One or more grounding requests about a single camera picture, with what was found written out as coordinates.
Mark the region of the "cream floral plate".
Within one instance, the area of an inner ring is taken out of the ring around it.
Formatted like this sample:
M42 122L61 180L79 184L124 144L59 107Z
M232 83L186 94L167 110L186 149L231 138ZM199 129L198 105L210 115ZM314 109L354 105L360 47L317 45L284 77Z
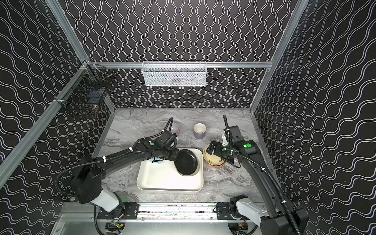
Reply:
M212 165L220 165L222 164L223 162L225 162L224 160L222 160L220 157L214 155L214 153L212 154L209 154L207 152L207 149L209 148L209 145L206 145L203 149L203 159L205 160L205 162L208 162Z

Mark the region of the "black round plate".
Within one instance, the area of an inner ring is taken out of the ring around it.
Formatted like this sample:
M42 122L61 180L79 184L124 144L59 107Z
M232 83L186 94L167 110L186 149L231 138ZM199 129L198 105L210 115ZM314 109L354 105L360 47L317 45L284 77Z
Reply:
M198 168L198 158L188 149L181 149L175 158L176 170L183 176L193 175Z

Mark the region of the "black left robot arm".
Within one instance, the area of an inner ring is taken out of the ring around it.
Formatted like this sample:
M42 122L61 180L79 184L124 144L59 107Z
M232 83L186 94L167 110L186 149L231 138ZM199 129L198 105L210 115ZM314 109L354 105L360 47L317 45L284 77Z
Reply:
M54 180L56 189L74 197L81 204L92 204L117 218L123 214L123 202L115 193L102 187L102 180L111 174L137 162L153 163L175 161L178 155L177 135L171 133L173 118L170 117L162 131L150 137L140 138L126 150L102 157L84 157L72 167L62 170Z

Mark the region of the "light blue ceramic mug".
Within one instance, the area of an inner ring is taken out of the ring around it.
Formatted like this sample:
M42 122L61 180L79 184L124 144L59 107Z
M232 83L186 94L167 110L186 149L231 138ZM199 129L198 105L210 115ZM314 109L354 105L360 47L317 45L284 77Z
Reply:
M152 163L160 163L160 162L162 162L163 161L163 159L160 159L160 158L153 158L152 159Z

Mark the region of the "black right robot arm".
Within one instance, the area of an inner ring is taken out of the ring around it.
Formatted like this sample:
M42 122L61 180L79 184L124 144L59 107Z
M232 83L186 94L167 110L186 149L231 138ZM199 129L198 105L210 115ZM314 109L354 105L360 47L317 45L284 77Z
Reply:
M245 140L238 126L228 124L226 116L223 119L222 142L212 141L205 151L230 165L238 161L237 167L244 168L255 182L264 206L242 194L228 203L217 203L217 218L238 220L242 224L252 222L263 235L302 235L308 222L305 210L296 208L285 196L257 144Z

